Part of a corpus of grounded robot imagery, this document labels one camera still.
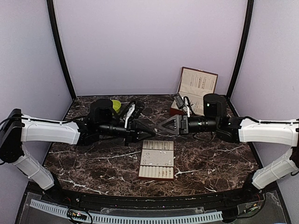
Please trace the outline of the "beige jewelry tray insert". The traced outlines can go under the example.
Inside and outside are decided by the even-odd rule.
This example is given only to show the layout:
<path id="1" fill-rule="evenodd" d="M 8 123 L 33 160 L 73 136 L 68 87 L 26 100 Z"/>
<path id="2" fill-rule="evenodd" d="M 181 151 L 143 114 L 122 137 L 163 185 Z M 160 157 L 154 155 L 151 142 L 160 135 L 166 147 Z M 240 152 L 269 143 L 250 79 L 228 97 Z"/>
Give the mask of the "beige jewelry tray insert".
<path id="1" fill-rule="evenodd" d="M 174 142 L 144 140 L 138 177 L 151 180 L 173 180 Z"/>

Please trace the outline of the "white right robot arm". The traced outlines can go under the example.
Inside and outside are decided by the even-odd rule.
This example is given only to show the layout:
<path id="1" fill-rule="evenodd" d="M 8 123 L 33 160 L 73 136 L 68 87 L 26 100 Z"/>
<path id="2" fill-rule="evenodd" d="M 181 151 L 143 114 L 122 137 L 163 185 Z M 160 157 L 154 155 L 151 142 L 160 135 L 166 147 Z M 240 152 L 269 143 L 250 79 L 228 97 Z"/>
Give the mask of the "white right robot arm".
<path id="1" fill-rule="evenodd" d="M 299 121 L 263 121 L 252 117 L 228 117 L 224 97 L 209 93 L 203 97 L 202 116 L 174 115 L 158 125 L 174 135 L 214 132 L 225 142 L 267 142 L 290 146 L 281 157 L 250 173 L 238 198 L 249 202 L 256 192 L 288 174 L 299 170 Z"/>

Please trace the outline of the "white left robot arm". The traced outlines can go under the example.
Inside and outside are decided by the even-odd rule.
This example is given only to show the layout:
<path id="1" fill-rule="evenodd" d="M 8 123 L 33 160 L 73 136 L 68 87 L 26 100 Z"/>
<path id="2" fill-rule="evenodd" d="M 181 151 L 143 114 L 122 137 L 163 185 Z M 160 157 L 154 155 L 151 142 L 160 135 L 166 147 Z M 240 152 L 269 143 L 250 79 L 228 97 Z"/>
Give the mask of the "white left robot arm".
<path id="1" fill-rule="evenodd" d="M 137 121 L 143 109 L 142 103 L 132 101 L 118 114 L 112 100 L 100 98 L 91 103 L 87 115 L 68 121 L 34 118 L 20 109 L 13 109 L 0 123 L 0 159 L 3 164 L 13 164 L 41 189 L 48 191 L 48 197 L 55 203 L 63 203 L 66 193 L 60 189 L 59 181 L 29 154 L 23 143 L 43 141 L 89 146 L 105 136 L 123 138 L 126 145 L 137 143 L 156 135 Z"/>

